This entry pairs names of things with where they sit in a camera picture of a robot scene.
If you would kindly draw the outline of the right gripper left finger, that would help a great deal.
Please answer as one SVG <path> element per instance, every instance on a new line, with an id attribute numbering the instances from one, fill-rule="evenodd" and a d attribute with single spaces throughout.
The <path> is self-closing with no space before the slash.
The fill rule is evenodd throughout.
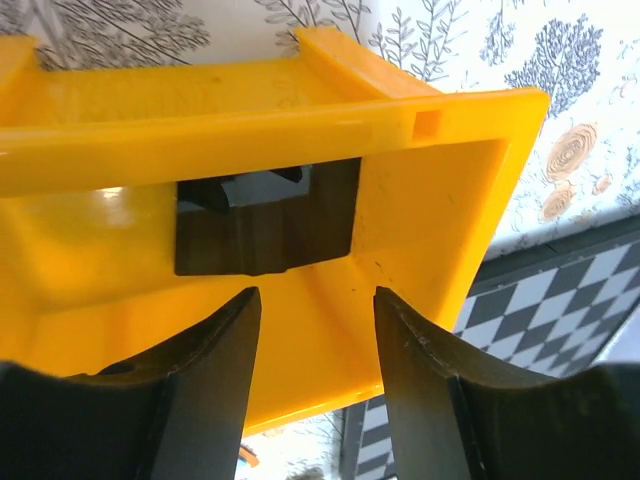
<path id="1" fill-rule="evenodd" d="M 231 479 L 261 321 L 257 288 L 95 375 L 1 365 L 5 479 Z"/>

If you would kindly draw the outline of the dark credit card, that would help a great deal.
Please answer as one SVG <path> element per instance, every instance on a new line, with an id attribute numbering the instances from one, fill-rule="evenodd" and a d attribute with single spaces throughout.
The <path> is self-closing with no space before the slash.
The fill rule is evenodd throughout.
<path id="1" fill-rule="evenodd" d="M 360 166 L 349 158 L 178 182 L 175 273 L 258 276 L 346 256 Z"/>

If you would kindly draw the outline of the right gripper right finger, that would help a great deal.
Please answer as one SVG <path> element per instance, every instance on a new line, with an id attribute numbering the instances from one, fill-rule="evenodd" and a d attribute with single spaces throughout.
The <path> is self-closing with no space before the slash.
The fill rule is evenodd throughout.
<path id="1" fill-rule="evenodd" d="M 553 378 L 485 353 L 378 288 L 374 317 L 400 479 L 635 479 L 639 367 Z"/>

